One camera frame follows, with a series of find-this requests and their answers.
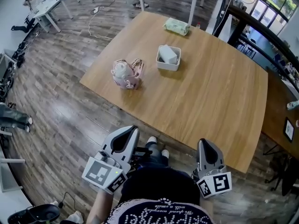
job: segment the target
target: chair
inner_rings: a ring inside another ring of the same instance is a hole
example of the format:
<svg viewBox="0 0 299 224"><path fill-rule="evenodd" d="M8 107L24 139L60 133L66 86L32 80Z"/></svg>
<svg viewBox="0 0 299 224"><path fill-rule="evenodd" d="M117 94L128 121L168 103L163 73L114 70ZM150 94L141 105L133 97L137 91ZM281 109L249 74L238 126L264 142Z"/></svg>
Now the chair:
<svg viewBox="0 0 299 224"><path fill-rule="evenodd" d="M277 54L274 56L274 61L276 61L276 62L278 63L280 60L281 60L281 55L277 53Z"/></svg>
<svg viewBox="0 0 299 224"><path fill-rule="evenodd" d="M9 192L9 191L16 191L23 189L22 186L13 187L9 189L4 189L3 182L2 182L2 172L1 172L1 165L2 163L25 163L25 159L0 159L0 192Z"/></svg>
<svg viewBox="0 0 299 224"><path fill-rule="evenodd" d="M244 43L241 42L241 41L237 41L236 44L235 44L235 47L238 49L239 46L241 46L240 51L242 52L245 49Z"/></svg>
<svg viewBox="0 0 299 224"><path fill-rule="evenodd" d="M253 50L251 47L248 47L247 51L245 52L246 55L247 55L248 50L249 50L249 57L253 54L253 56L252 56L252 58L251 58L251 59L253 59L254 56L256 55L256 51Z"/></svg>
<svg viewBox="0 0 299 224"><path fill-rule="evenodd" d="M285 62L284 60L279 61L279 63L280 63L283 67L285 67L285 65L286 65L286 62Z"/></svg>
<svg viewBox="0 0 299 224"><path fill-rule="evenodd" d="M275 187L271 188L271 191L275 191L277 189L280 181L283 179L284 173L285 173L285 167L287 165L287 161L288 161L288 155L284 154L280 157L274 156L273 160L270 162L270 167L275 172L275 175L270 180L266 179L265 183L271 183L274 180L278 179Z"/></svg>
<svg viewBox="0 0 299 224"><path fill-rule="evenodd" d="M299 162L294 158L290 158L288 168L284 172L282 180L282 196L285 196L291 191L293 185L298 178Z"/></svg>

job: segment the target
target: chair leg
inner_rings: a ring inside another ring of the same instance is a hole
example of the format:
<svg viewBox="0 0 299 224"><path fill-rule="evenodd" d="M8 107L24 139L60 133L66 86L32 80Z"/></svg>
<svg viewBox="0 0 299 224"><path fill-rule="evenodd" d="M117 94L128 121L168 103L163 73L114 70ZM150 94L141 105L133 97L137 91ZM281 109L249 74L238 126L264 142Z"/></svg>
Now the chair leg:
<svg viewBox="0 0 299 224"><path fill-rule="evenodd" d="M272 177L272 179L270 179L270 180L265 180L265 183L271 183L271 182L273 182L274 180L276 180L276 179L278 179L279 178L279 174L276 174L276 175L274 175L273 177Z"/></svg>

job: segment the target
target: metal stand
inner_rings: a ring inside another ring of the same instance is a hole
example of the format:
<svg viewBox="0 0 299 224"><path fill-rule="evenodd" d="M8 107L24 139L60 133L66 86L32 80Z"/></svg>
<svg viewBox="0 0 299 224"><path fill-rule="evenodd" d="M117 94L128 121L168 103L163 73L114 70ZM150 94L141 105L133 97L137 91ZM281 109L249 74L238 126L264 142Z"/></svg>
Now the metal stand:
<svg viewBox="0 0 299 224"><path fill-rule="evenodd" d="M270 153L273 149L275 149L276 148L276 146L277 145L275 145L273 148L271 148L271 149L269 149L266 153L263 153L263 155L271 155L271 154L278 154L278 153L281 153L281 152L283 152L283 150L279 150L279 151L276 151L276 152L272 152L272 153Z"/></svg>

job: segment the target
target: jeans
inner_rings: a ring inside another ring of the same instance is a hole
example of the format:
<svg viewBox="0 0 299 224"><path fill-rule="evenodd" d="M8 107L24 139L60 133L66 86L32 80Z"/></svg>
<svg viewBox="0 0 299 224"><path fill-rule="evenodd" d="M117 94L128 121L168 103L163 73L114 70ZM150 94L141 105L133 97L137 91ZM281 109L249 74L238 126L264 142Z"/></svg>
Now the jeans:
<svg viewBox="0 0 299 224"><path fill-rule="evenodd" d="M29 116L20 111L14 110L6 106L6 104L0 104L0 126L26 129Z"/></svg>
<svg viewBox="0 0 299 224"><path fill-rule="evenodd" d="M141 167L124 182L119 203L132 199L167 198L198 205L200 193L194 180L187 173L170 168L168 158L162 156L156 142L149 142L145 147L152 154L139 160Z"/></svg>
<svg viewBox="0 0 299 224"><path fill-rule="evenodd" d="M145 158L140 161L141 168L170 168L168 166L168 158L162 155L162 152L158 149L156 142L148 142L145 147L152 151L152 154L149 158ZM189 174L183 171L177 170L177 172L190 177Z"/></svg>

